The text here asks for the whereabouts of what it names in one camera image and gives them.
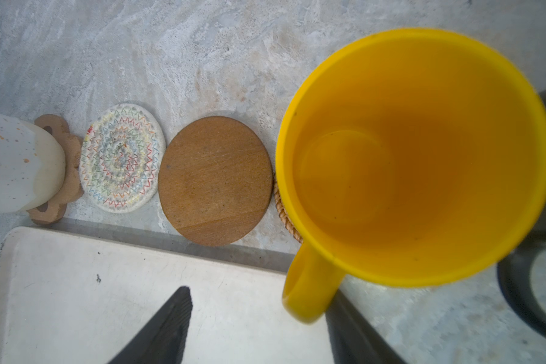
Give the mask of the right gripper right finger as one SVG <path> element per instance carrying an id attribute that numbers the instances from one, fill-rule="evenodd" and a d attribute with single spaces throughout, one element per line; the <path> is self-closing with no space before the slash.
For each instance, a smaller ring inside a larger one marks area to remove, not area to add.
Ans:
<path id="1" fill-rule="evenodd" d="M 325 319 L 335 363 L 405 364 L 341 291 L 335 294 Z"/>

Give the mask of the multicolour woven rope coaster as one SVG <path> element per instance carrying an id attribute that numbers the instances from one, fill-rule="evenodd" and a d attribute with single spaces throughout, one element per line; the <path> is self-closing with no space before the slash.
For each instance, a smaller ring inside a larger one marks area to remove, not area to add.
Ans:
<path id="1" fill-rule="evenodd" d="M 83 140 L 79 174 L 87 197 L 100 209 L 133 212 L 158 191 L 166 145 L 154 116 L 121 103 L 97 118 Z"/>

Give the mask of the plain round wooden coaster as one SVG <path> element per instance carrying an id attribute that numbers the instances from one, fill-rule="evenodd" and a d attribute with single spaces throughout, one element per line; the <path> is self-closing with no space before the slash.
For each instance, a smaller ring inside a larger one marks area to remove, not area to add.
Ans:
<path id="1" fill-rule="evenodd" d="M 201 118 L 170 142 L 159 172 L 162 211 L 189 241 L 221 247 L 243 238 L 265 215 L 273 171 L 266 148 L 245 124 Z"/>

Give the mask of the cork paw print coaster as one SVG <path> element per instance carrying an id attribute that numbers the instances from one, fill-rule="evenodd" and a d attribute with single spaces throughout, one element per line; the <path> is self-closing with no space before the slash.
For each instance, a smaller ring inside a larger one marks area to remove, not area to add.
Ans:
<path id="1" fill-rule="evenodd" d="M 35 224 L 50 225 L 60 221 L 67 205 L 83 195 L 78 170 L 83 138 L 71 133 L 67 121 L 61 116 L 41 115 L 34 123 L 51 133 L 65 152 L 65 179 L 61 189 L 43 205 L 27 211 Z"/>

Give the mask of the white mug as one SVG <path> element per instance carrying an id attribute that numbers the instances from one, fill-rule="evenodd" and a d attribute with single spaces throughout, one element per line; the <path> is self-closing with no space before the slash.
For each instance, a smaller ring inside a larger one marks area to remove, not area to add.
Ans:
<path id="1" fill-rule="evenodd" d="M 65 151 L 51 133 L 0 114 L 0 214 L 49 201 L 65 180 Z"/>

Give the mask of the wicker rattan coaster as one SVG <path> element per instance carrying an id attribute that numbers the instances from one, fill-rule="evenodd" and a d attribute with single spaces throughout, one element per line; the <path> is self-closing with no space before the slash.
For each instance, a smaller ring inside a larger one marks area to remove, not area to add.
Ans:
<path id="1" fill-rule="evenodd" d="M 277 210 L 278 216 L 287 230 L 287 232 L 299 243 L 303 243 L 303 237 L 301 236 L 300 232 L 295 228 L 294 224 L 290 220 L 287 211 L 285 209 L 285 206 L 281 199 L 280 190 L 278 188 L 278 182 L 276 180 L 276 177 L 273 178 L 273 199 L 275 202 L 275 208 Z"/>

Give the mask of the yellow mug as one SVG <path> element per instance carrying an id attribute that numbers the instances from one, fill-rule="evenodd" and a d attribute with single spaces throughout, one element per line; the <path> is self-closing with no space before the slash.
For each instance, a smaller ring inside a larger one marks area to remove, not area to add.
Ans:
<path id="1" fill-rule="evenodd" d="M 311 323 L 347 275 L 443 285 L 513 250 L 546 204 L 546 109 L 484 43 L 389 30 L 340 49 L 303 82 L 275 171 L 303 238 L 282 301 Z"/>

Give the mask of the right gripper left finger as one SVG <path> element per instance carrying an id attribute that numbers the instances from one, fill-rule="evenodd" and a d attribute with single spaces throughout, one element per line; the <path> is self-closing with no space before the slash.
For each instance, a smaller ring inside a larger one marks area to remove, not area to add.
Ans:
<path id="1" fill-rule="evenodd" d="M 182 286 L 112 360 L 112 363 L 181 363 L 193 302 Z"/>

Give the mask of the black mug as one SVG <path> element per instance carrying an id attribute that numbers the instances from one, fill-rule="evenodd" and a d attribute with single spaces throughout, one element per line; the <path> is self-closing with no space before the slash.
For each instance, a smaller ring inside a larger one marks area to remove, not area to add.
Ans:
<path id="1" fill-rule="evenodd" d="M 546 109 L 546 89 L 540 92 Z M 521 320 L 546 339 L 546 312 L 532 291 L 532 267 L 540 253 L 546 251 L 546 207 L 523 242 L 497 264 L 497 280 L 506 302 Z"/>

